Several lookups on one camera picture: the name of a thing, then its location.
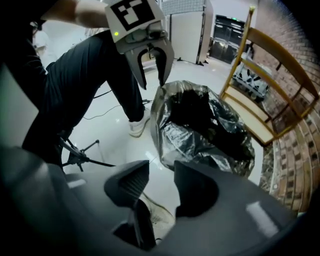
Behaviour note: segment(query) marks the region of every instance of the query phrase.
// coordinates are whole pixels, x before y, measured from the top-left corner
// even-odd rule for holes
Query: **brick wall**
[[[292,13],[277,0],[260,0],[256,28],[269,35],[287,49],[301,64],[320,91],[320,60]],[[254,60],[271,68],[275,80],[293,97],[299,85],[279,62],[263,49],[256,47]],[[312,98],[307,91],[298,94],[294,101],[300,112],[306,109]],[[272,89],[263,106],[275,117],[286,106]],[[287,108],[275,122],[277,132],[293,122],[293,113]],[[320,103],[294,130],[273,143],[274,168],[269,192],[288,208],[296,212],[308,209],[312,192],[320,182]]]

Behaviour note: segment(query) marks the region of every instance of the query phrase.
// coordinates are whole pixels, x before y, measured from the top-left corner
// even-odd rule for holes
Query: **person's arm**
[[[104,2],[97,0],[58,0],[41,19],[77,24],[85,28],[108,28]]]

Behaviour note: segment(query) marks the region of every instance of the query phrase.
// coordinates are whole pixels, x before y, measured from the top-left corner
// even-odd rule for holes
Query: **silver trash bag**
[[[161,163],[202,163],[248,177],[254,167],[251,136],[238,114],[207,86],[175,81],[157,89],[151,136]]]

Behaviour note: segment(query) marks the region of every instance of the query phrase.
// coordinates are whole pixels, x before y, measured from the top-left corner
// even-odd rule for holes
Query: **chair backrest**
[[[268,35],[250,27],[254,10],[254,7],[250,7],[244,25],[242,41],[230,74],[220,93],[220,97],[238,112],[253,137],[255,137],[262,146],[267,146],[272,141],[294,129],[294,127],[313,109],[319,99],[319,94],[302,66],[285,48]],[[244,52],[248,40],[251,41],[252,44],[264,49],[279,61],[279,65],[276,69],[277,71],[280,66],[283,65],[296,79],[300,87],[293,97],[290,97],[260,65],[257,65],[249,59],[242,58],[242,53]],[[263,104],[257,104],[253,99],[247,97],[238,87],[232,85],[233,75],[240,62],[244,63],[246,67],[263,79],[270,87],[272,87],[279,97],[282,98],[282,101],[284,100],[286,102],[283,109],[275,116],[271,116],[266,111]],[[295,101],[302,91],[307,92],[313,99],[309,100],[309,105],[306,108],[300,110]],[[286,112],[288,111],[291,111],[293,114],[290,115],[289,121],[285,121],[285,118],[281,117],[284,116],[287,118]]]

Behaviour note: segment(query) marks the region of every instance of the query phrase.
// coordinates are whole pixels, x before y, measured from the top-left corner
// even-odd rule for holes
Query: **gray robot arm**
[[[147,82],[141,62],[145,53],[155,56],[160,85],[164,85],[174,61],[174,50],[161,20],[165,17],[155,0],[116,0],[105,8],[113,41],[143,89]]]

